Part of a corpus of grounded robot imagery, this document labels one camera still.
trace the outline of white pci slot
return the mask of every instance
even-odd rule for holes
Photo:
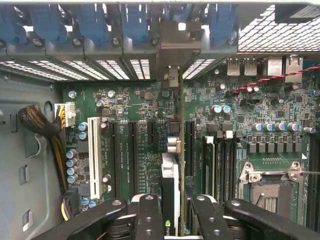
[[[90,197],[100,199],[103,193],[101,128],[99,117],[88,117]]]

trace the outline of ventilation grille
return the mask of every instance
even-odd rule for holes
[[[66,64],[69,64],[70,66],[78,69],[79,71],[90,75],[91,77],[97,79],[97,80],[109,80],[106,76],[102,75],[100,72],[94,70],[92,67],[90,67],[88,64],[84,63],[83,61],[63,61]]]
[[[59,65],[56,65],[56,64],[54,64],[52,62],[49,62],[49,61],[46,61],[46,60],[43,60],[43,61],[29,61],[29,62],[32,63],[32,64],[36,64],[38,66],[41,66],[43,68],[55,71],[57,73],[66,75],[67,77],[70,77],[70,78],[73,78],[73,79],[88,80],[87,77],[84,77],[84,76],[82,76],[80,74],[77,74],[77,73],[75,73],[73,71],[65,69],[65,68],[63,68],[63,67],[61,67]]]
[[[306,23],[275,23],[271,5],[241,31],[240,52],[318,52],[320,17]]]
[[[135,71],[135,74],[137,75],[138,79],[140,80],[148,80],[150,79],[150,66],[149,66],[149,60],[148,59],[133,59],[130,60],[132,67]]]
[[[31,74],[35,74],[35,75],[39,75],[41,77],[45,77],[48,79],[52,79],[52,80],[56,80],[56,81],[66,81],[66,78],[63,77],[59,77],[50,73],[46,73],[44,71],[39,71],[37,69],[33,69],[31,67],[28,66],[23,66],[21,64],[15,63],[14,61],[0,61],[0,64],[6,67],[10,67],[13,69],[17,69],[17,70],[21,70],[27,73],[31,73]]]
[[[114,60],[97,60],[97,62],[104,67],[108,72],[114,75],[117,79],[129,79],[129,77],[125,74],[125,72],[121,69],[121,67]]]
[[[203,69],[209,66],[214,59],[198,59],[196,60],[182,75],[183,79],[192,79],[195,75],[200,73]]]

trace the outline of cable bundle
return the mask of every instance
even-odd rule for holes
[[[59,179],[61,194],[68,189],[65,149],[59,133],[66,126],[65,108],[59,106],[56,111],[56,118],[50,122],[41,112],[39,105],[28,105],[19,110],[18,118],[30,131],[43,135],[51,145],[56,172]]]

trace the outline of green circuit board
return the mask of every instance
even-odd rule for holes
[[[249,82],[255,81],[255,77],[247,76],[226,76],[217,75],[214,70],[200,79],[185,81],[183,92],[179,89],[163,89],[161,82],[83,82],[83,83],[65,83],[63,85],[63,97],[65,103],[74,103],[76,108],[76,126],[75,128],[66,128],[66,148],[77,149],[79,137],[78,124],[86,122],[89,117],[102,116],[101,109],[96,107],[96,102],[104,101],[104,108],[108,109],[110,122],[118,124],[119,137],[119,161],[120,161],[120,194],[121,198],[130,202],[131,184],[130,184],[130,145],[129,124],[137,124],[137,174],[138,191],[137,193],[149,192],[150,177],[160,174],[161,153],[166,151],[167,147],[167,121],[177,119],[179,112],[178,96],[184,101],[183,117],[185,138],[185,161],[191,161],[193,166],[191,175],[194,179],[194,188],[198,194],[205,193],[205,173],[204,166],[206,157],[206,142],[204,137],[216,137],[215,133],[208,129],[208,124],[218,124],[219,130],[224,131],[226,127],[233,133],[241,132],[242,138],[233,142],[232,151],[234,153],[233,173],[224,173],[224,178],[230,181],[225,185],[222,176],[216,176],[217,190],[233,189],[231,194],[224,193],[225,198],[239,197],[239,176],[248,161],[252,162],[254,169],[257,170],[287,170],[292,162],[297,161],[304,170],[308,169],[309,164],[309,136],[303,132],[304,126],[312,127],[320,114],[317,113],[319,97],[314,93],[315,86],[318,86],[320,77],[313,74],[304,74],[302,84],[298,90],[287,91],[284,81],[264,84],[259,91],[253,94],[241,92],[237,96],[226,96],[226,91],[239,89]],[[225,84],[225,90],[217,89],[219,84]],[[76,92],[76,98],[68,97],[70,91]],[[108,92],[114,91],[113,98],[108,97]],[[277,97],[266,97],[267,94],[276,94]],[[242,100],[260,100],[255,104],[243,104]],[[274,99],[284,100],[281,103],[274,104]],[[231,108],[230,113],[214,113],[213,105],[227,105]],[[155,124],[156,139],[154,144],[150,144],[148,123]],[[253,131],[255,123],[270,123],[273,125],[271,132]],[[298,124],[298,131],[290,132],[287,128],[284,131],[276,131],[276,123]],[[110,130],[103,129],[101,134],[102,144],[102,168],[103,174],[114,175],[111,134]],[[301,151],[284,153],[250,152],[248,144],[255,144],[259,148],[260,144],[268,143],[299,143]],[[192,147],[192,153],[188,153],[189,147]],[[229,158],[229,154],[221,155],[224,161]],[[89,161],[88,154],[79,155],[78,160],[78,181],[72,186],[79,187],[81,183],[89,181]],[[298,198],[303,201],[302,213],[300,215],[300,224],[305,223],[307,197],[306,192],[308,178],[303,179],[303,196],[298,194],[298,184],[293,185],[291,196],[290,216],[288,218],[297,222]],[[103,185],[104,194],[101,201],[114,196],[114,186],[111,184]],[[251,185],[247,184],[243,189],[243,198],[252,201]]]

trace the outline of white power connector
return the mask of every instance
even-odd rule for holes
[[[54,116],[56,117],[59,106],[64,106],[65,111],[65,127],[76,125],[76,107],[72,103],[56,103],[54,104]]]

